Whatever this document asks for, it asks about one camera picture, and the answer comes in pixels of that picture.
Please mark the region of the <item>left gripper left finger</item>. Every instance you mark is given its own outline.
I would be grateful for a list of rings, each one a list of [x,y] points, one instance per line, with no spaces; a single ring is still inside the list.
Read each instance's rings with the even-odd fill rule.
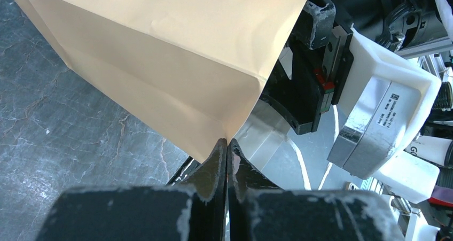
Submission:
[[[37,240],[223,240],[228,144],[219,139],[188,177],[161,186],[66,190]]]

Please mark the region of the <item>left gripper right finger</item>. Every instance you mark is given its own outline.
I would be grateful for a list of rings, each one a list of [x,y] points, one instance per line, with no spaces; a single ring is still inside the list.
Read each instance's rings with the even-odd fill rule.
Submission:
[[[389,205],[369,191],[284,190],[227,150],[231,240],[404,240]]]

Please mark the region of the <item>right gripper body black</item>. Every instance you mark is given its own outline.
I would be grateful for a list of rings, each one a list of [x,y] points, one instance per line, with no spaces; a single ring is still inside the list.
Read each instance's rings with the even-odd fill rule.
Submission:
[[[291,75],[277,60],[260,100],[297,135],[314,133],[321,115],[336,105],[353,62],[352,25],[335,0],[307,0],[285,44]]]

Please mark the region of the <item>brown paper bag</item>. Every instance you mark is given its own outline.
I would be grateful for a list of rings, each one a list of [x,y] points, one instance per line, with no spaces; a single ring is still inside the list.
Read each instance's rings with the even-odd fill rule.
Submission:
[[[220,138],[247,159],[306,0],[1,0],[1,195],[165,184]]]

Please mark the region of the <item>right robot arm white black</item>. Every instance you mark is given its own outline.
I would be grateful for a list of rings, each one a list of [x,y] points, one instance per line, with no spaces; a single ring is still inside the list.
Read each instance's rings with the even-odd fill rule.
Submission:
[[[321,115],[346,98],[358,53],[353,37],[402,55],[452,49],[435,0],[307,0],[286,42],[287,74],[277,61],[261,93],[297,135],[315,132]]]

